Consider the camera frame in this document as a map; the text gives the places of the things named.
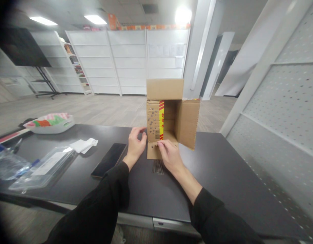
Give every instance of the television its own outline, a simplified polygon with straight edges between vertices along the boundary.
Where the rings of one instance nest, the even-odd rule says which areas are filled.
[[[28,29],[5,28],[0,48],[16,66],[51,67]]]

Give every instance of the dark table surface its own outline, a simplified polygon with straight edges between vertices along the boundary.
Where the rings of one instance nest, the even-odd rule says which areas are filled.
[[[35,198],[72,205],[78,203],[99,183],[91,172],[114,143],[128,143],[131,128],[76,124],[55,135],[33,134],[23,139],[18,155],[30,162],[42,158],[56,146],[68,146],[79,139],[99,140],[86,154],[79,154],[57,177],[53,185],[25,193],[10,191],[13,181],[0,181],[0,193],[8,196]],[[307,239],[277,199],[253,173],[250,167],[222,134],[198,132],[196,149],[179,146],[184,164],[227,209],[240,215],[258,234]],[[146,150],[129,174],[130,203],[121,212],[176,221],[190,222],[191,204],[184,191],[164,170],[152,173],[153,160]]]

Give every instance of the plastic bottle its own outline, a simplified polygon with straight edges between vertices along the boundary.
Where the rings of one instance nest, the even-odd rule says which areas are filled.
[[[0,179],[12,180],[31,168],[31,163],[0,144]]]

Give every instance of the black phone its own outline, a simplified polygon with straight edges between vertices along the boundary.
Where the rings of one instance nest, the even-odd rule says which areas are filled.
[[[127,148],[127,144],[115,143],[103,157],[101,162],[95,167],[91,176],[102,178],[105,172],[119,163],[122,155]]]

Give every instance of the gray floor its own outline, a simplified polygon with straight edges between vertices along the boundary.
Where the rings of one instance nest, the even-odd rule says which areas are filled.
[[[198,131],[219,132],[236,99],[212,97],[201,101]],[[55,100],[48,97],[30,97],[15,102],[0,104],[0,135],[16,128],[27,118],[47,113],[68,112],[76,123],[144,126],[146,125],[145,96],[116,95],[59,95]],[[8,233],[19,243],[41,243],[62,217],[60,214],[36,211],[0,202]],[[142,228],[124,226],[126,243],[198,243],[197,239],[175,233],[156,232]]]

